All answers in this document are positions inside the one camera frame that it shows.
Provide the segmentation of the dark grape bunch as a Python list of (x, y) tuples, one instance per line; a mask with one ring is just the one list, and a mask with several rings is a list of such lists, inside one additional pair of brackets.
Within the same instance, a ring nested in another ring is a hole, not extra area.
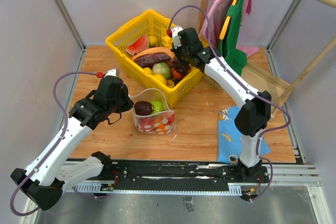
[(175, 79), (178, 79), (178, 80), (183, 79), (186, 75), (189, 74), (190, 70), (191, 70), (191, 67), (189, 65), (181, 66), (177, 60), (174, 60), (172, 62), (171, 73)]

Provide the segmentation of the dark purple mangosteen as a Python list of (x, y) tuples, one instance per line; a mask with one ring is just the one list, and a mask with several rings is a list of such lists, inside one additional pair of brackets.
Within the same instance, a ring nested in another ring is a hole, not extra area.
[(148, 101), (138, 101), (134, 104), (134, 110), (136, 115), (147, 116), (152, 114), (153, 105)]

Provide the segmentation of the clear polka dot zip bag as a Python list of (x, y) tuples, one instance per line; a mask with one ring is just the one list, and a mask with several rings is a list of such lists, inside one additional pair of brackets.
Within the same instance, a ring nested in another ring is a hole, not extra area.
[[(162, 91), (155, 89), (155, 88), (149, 88), (149, 89), (145, 89), (142, 92), (140, 92), (137, 95), (133, 95), (133, 96), (129, 96), (130, 99), (133, 101), (133, 103), (135, 104), (138, 101), (148, 101), (151, 102), (153, 100), (159, 100), (162, 102), (163, 106), (164, 106), (164, 111), (160, 112), (160, 113), (156, 113), (156, 114), (150, 114), (147, 116), (139, 116), (136, 115), (135, 110), (134, 110), (134, 106), (131, 109), (132, 112), (132, 118), (133, 118), (133, 123), (135, 128), (143, 133), (146, 134), (157, 134), (154, 131), (154, 128), (159, 126), (161, 123), (162, 124), (167, 124), (167, 118), (169, 118), (171, 115), (175, 115), (174, 111), (171, 110), (167, 104), (165, 95), (163, 94)], [(140, 118), (153, 118), (154, 119), (154, 127), (152, 129), (148, 129), (148, 130), (142, 130), (140, 129), (140, 126), (138, 125), (138, 120)], [(171, 132), (174, 132), (176, 130), (176, 126), (175, 126), (175, 121), (170, 124), (171, 126)]]

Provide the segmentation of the green custard apple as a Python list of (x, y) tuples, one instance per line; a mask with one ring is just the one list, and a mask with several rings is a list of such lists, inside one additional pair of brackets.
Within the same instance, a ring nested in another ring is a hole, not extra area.
[(159, 100), (153, 100), (151, 101), (152, 104), (152, 114), (160, 113), (164, 111), (164, 106), (161, 101)]

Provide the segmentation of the red bell pepper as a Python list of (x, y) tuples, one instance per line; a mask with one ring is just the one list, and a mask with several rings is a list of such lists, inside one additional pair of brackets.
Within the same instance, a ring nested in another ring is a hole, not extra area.
[(171, 115), (169, 118), (167, 118), (167, 124), (172, 124), (175, 121), (175, 115)]

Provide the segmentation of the orange persimmon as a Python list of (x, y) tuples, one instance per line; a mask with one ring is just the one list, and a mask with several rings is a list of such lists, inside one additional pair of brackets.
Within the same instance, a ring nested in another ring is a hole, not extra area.
[(171, 132), (171, 126), (169, 124), (160, 124), (154, 128), (155, 133), (157, 134), (169, 134)]

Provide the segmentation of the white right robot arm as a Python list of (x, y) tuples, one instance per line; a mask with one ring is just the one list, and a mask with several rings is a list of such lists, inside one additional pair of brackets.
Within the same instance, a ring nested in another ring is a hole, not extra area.
[(171, 51), (182, 66), (191, 65), (223, 88), (239, 107), (234, 123), (241, 133), (242, 149), (238, 159), (238, 177), (250, 182), (257, 177), (260, 158), (261, 134), (270, 120), (271, 95), (259, 92), (239, 76), (213, 46), (204, 47), (194, 28), (169, 28)]

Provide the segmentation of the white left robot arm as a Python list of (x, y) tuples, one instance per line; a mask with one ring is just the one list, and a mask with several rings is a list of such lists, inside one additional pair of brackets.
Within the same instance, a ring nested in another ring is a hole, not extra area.
[(21, 191), (43, 211), (52, 208), (69, 189), (89, 178), (108, 179), (115, 174), (109, 155), (95, 152), (86, 160), (63, 168), (78, 144), (100, 123), (109, 121), (112, 113), (121, 114), (133, 107), (128, 88), (119, 78), (117, 69), (95, 74), (100, 78), (97, 89), (77, 101), (70, 112), (61, 108), (65, 121), (63, 126), (43, 152), (26, 168), (16, 168), (11, 179), (17, 185), (10, 199), (11, 211), (16, 194)]

